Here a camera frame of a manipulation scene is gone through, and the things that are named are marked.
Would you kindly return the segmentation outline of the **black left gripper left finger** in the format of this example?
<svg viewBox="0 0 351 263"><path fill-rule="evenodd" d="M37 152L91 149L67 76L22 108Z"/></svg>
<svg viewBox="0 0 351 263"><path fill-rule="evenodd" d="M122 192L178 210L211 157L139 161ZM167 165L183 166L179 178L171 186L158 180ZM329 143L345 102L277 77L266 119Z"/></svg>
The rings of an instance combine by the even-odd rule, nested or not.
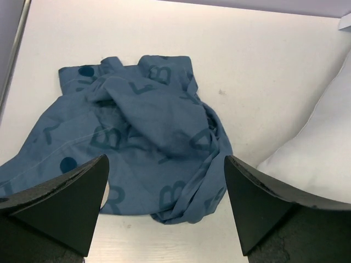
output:
<svg viewBox="0 0 351 263"><path fill-rule="evenodd" d="M27 190L1 191L1 262L84 262L108 175L102 155Z"/></svg>

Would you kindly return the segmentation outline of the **blue letter-print pillowcase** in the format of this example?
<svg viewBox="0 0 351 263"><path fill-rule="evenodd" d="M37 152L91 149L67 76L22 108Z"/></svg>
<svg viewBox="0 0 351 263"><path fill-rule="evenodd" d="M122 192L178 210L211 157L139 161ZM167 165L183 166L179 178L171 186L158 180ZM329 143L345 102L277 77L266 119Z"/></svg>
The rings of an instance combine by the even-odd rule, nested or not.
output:
<svg viewBox="0 0 351 263"><path fill-rule="evenodd" d="M109 57L58 74L62 95L1 166L1 196L106 155L109 194L101 213L194 224L216 211L232 148L197 95L189 57L144 55L129 66Z"/></svg>

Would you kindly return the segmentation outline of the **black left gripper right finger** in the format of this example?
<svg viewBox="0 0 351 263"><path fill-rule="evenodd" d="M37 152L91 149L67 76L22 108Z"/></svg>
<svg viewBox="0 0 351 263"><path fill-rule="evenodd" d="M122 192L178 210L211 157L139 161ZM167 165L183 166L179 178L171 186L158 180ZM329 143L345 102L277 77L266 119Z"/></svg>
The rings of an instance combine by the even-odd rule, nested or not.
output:
<svg viewBox="0 0 351 263"><path fill-rule="evenodd" d="M350 205L302 191L227 156L225 180L249 262L350 262Z"/></svg>

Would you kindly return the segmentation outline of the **white pillow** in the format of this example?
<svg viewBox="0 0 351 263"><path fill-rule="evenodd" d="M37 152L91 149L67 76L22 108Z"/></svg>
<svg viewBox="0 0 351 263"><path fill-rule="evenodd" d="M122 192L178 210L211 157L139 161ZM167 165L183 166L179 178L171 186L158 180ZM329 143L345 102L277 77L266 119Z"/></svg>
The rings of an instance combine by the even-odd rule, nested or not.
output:
<svg viewBox="0 0 351 263"><path fill-rule="evenodd" d="M350 203L350 55L300 132L257 169L300 190Z"/></svg>

